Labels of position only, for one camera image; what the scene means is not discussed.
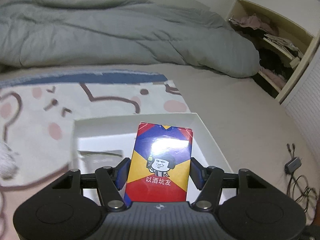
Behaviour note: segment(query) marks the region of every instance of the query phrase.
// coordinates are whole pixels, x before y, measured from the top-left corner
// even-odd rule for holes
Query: meme face illustration
[[[168,171],[174,169],[176,161],[169,153],[150,156],[148,158],[147,168],[158,177],[169,177]]]

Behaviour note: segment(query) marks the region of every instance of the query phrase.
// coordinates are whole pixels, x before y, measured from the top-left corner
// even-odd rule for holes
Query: blanket
[[[217,13],[146,0],[12,0],[0,7],[0,64],[207,66],[259,71],[254,45]]]

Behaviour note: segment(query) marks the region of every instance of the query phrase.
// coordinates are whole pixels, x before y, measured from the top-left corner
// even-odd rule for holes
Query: white box
[[[191,156],[204,167],[216,166],[227,173],[233,172],[214,138],[196,113],[136,114],[76,120],[71,168],[80,169],[81,173],[93,173],[99,167],[114,167],[123,158],[131,158],[140,122],[191,128],[193,131]],[[235,190],[223,190],[220,203],[234,196],[235,192]],[[199,193],[189,177],[187,201],[193,203]],[[95,191],[84,190],[84,195],[98,202]]]

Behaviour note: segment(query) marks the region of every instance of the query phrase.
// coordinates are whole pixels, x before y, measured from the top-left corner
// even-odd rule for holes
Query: logo
[[[159,205],[156,205],[155,208],[156,208],[157,210],[162,210],[162,209],[165,208],[165,206],[162,205],[162,204],[159,204]]]

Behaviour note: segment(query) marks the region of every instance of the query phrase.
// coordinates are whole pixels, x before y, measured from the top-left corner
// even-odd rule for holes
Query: blue blanket border
[[[0,81],[0,88],[50,83],[99,83],[136,84],[145,82],[164,82],[168,79],[159,73],[130,70],[72,70],[29,75]]]

